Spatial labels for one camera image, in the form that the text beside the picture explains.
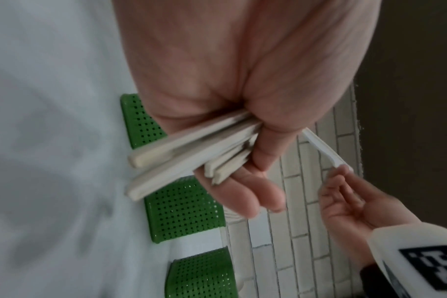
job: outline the perforated green basket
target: perforated green basket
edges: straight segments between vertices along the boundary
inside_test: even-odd
[[[228,247],[175,260],[165,284],[166,298],[238,298]]]
[[[137,94],[122,95],[120,105],[133,149],[166,137],[158,123],[145,112]]]
[[[145,198],[154,243],[225,226],[224,209],[194,176],[181,178]]]

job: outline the dark wall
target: dark wall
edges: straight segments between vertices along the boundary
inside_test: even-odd
[[[356,76],[365,178],[447,227],[447,0],[385,0]]]

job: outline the tiled wall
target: tiled wall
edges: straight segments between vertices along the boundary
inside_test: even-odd
[[[352,86],[311,129],[362,173]],[[330,240],[317,191],[330,162],[300,135],[268,177],[286,192],[287,210],[262,210],[257,218],[222,228],[241,298],[348,298],[361,293],[357,271]]]

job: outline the black sleeve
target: black sleeve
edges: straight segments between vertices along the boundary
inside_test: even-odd
[[[364,267],[360,277],[368,298],[399,298],[377,264]]]

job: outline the hand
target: hand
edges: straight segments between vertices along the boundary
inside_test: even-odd
[[[341,97],[374,31],[380,0],[115,0],[146,111],[169,134],[245,107],[264,126],[251,162],[218,186],[246,217],[285,208],[265,171]]]
[[[319,201],[329,234],[360,269],[375,263],[367,244],[373,229],[420,222],[398,199],[356,176],[346,165],[328,173]]]

